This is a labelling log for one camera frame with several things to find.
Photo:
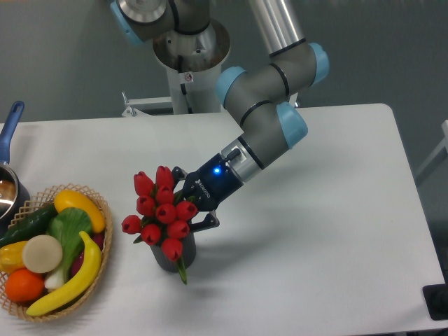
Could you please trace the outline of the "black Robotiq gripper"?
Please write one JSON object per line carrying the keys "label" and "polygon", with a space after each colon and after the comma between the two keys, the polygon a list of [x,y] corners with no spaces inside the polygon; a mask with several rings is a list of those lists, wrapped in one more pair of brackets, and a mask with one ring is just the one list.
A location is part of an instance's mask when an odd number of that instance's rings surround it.
{"label": "black Robotiq gripper", "polygon": [[171,171],[174,180],[172,190],[185,181],[182,194],[185,199],[194,198],[198,211],[209,211],[200,222],[189,224],[190,232],[201,232],[217,228],[220,221],[216,215],[218,205],[243,186],[236,173],[226,165],[227,161],[219,153],[203,164],[197,171],[189,174],[180,167]]}

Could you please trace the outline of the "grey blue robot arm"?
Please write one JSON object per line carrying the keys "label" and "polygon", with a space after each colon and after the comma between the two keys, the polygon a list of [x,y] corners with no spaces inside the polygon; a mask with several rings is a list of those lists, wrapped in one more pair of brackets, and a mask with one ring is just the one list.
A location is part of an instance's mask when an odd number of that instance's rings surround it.
{"label": "grey blue robot arm", "polygon": [[322,81],[329,60],[308,43],[290,1],[249,4],[269,54],[267,66],[249,73],[222,69],[230,52],[224,26],[210,16],[208,1],[112,1],[111,11],[132,43],[151,41],[167,72],[176,114],[225,109],[242,134],[197,171],[174,169],[203,221],[192,232],[216,227],[218,205],[302,140],[307,125],[290,98]]}

